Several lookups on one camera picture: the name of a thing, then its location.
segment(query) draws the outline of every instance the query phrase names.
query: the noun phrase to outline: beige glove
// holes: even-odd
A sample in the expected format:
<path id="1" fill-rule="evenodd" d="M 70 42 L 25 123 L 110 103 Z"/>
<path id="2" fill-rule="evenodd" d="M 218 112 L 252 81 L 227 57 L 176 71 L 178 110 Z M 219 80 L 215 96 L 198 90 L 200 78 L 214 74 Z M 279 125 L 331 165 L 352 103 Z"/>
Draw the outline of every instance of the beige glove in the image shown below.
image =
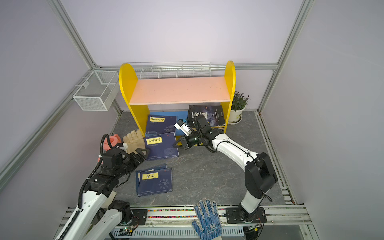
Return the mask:
<path id="1" fill-rule="evenodd" d="M 131 152 L 137 154 L 137 152 L 135 151 L 136 148 L 145 148 L 144 138 L 139 129 L 136 131 L 133 130 L 132 132 L 128 133 L 127 136 L 124 136 L 122 139 L 128 145 L 128 154 L 130 154 Z"/>

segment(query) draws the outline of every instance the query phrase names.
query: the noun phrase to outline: green leaves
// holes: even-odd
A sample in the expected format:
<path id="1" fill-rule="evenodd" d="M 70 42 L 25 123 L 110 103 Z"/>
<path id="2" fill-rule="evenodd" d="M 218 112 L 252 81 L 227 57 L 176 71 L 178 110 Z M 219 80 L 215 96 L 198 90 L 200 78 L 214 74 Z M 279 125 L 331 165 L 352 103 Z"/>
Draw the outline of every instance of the green leaves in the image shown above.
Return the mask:
<path id="1" fill-rule="evenodd" d="M 247 105 L 247 100 L 250 98 L 249 95 L 248 97 L 244 97 L 243 95 L 244 93 L 235 91 L 235 94 L 233 95 L 231 110 L 237 111 L 245 108 L 245 105 Z"/>

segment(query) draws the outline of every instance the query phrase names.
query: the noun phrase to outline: blue and white work glove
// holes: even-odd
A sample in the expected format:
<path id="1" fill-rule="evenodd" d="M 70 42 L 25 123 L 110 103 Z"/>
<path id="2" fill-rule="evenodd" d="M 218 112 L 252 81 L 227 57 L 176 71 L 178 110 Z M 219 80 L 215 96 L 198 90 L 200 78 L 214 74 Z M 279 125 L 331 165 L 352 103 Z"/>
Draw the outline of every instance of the blue and white work glove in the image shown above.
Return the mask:
<path id="1" fill-rule="evenodd" d="M 221 240 L 222 229 L 217 213 L 217 203 L 212 202 L 211 204 L 209 199 L 205 202 L 206 205 L 204 205 L 203 200 L 200 200 L 200 207 L 194 206 L 200 224 L 192 221 L 192 226 L 201 240 Z"/>

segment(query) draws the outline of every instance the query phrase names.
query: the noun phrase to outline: black mounting plate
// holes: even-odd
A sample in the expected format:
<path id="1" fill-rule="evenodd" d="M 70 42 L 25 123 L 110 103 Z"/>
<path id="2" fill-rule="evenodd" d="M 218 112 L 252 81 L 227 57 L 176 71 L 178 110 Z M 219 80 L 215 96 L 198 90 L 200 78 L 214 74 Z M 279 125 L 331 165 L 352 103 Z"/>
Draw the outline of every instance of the black mounting plate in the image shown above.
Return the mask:
<path id="1" fill-rule="evenodd" d="M 256 217 L 252 220 L 251 223 L 266 223 L 265 210 L 262 207 L 258 207 L 256 210 Z M 227 207 L 225 209 L 225 216 L 227 218 L 227 223 L 244 223 L 240 220 L 239 208 L 238 207 Z"/>
<path id="2" fill-rule="evenodd" d="M 128 225 L 136 226 L 137 222 L 139 225 L 145 225 L 145 221 L 147 220 L 147 209 L 131 209 L 133 212 L 132 221 Z"/>

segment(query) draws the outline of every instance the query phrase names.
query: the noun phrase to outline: yellow side panel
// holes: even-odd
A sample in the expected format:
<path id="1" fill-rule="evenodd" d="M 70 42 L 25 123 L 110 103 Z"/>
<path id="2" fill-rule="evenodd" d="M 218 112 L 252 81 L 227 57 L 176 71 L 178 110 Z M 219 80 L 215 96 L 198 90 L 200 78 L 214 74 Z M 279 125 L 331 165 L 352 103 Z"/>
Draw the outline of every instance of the yellow side panel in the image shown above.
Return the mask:
<path id="1" fill-rule="evenodd" d="M 129 63 L 121 65 L 119 71 L 119 83 L 121 94 L 127 104 L 129 110 L 135 119 L 143 136 L 145 136 L 145 129 L 147 126 L 147 119 L 149 115 L 148 105 L 129 105 L 133 91 L 135 90 L 138 79 L 135 70 Z"/>
<path id="2" fill-rule="evenodd" d="M 231 113 L 233 95 L 235 94 L 235 87 L 236 87 L 235 64 L 232 61 L 227 62 L 227 66 L 225 67 L 224 78 L 227 84 L 229 96 L 231 98 L 230 102 L 221 102 L 221 106 L 223 107 L 223 112 L 225 116 L 224 132 L 226 132 L 227 126 L 228 126 L 229 114 Z"/>

